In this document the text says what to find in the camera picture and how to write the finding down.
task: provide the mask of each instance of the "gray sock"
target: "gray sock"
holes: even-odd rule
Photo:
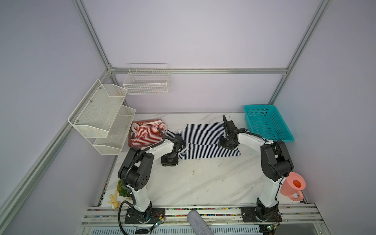
[[[196,235],[214,235],[196,210],[188,213],[188,222]]]

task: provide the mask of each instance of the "teal plastic basket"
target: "teal plastic basket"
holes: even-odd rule
[[[250,132],[271,140],[293,142],[294,137],[274,105],[244,106],[247,126]]]

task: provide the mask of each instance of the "red and white striped shirt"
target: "red and white striped shirt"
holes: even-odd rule
[[[149,146],[160,142],[163,137],[159,133],[158,129],[163,132],[167,130],[167,125],[163,121],[152,121],[142,124],[132,124],[132,132],[135,134],[133,144],[135,146]]]

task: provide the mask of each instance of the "marble tabletop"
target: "marble tabletop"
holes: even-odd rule
[[[203,124],[227,120],[234,121],[237,128],[247,128],[244,113],[204,114],[136,114],[134,120],[162,119],[171,131],[183,129],[187,123]],[[163,167],[160,159],[153,163],[150,180],[146,185],[153,205],[229,205],[256,203],[264,184],[260,155],[245,145],[239,145],[240,156],[179,159],[175,167]],[[128,140],[119,154],[111,173],[102,206],[111,206],[109,195],[116,191],[117,173],[129,150]],[[299,203],[279,194],[283,203]],[[125,198],[117,196],[118,201]]]

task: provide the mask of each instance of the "striped shirt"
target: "striped shirt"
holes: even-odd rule
[[[224,136],[224,122],[209,124],[187,124],[186,128],[177,132],[166,130],[166,135],[174,138],[181,136],[185,142],[185,148],[179,153],[180,159],[215,158],[239,156],[240,151],[236,147],[233,150],[218,146],[219,137]]]
[[[162,140],[162,135],[158,132],[158,128],[162,131],[167,129],[167,125],[163,121],[152,121],[139,125],[132,124],[132,132],[135,134],[133,144],[135,146],[150,146]]]

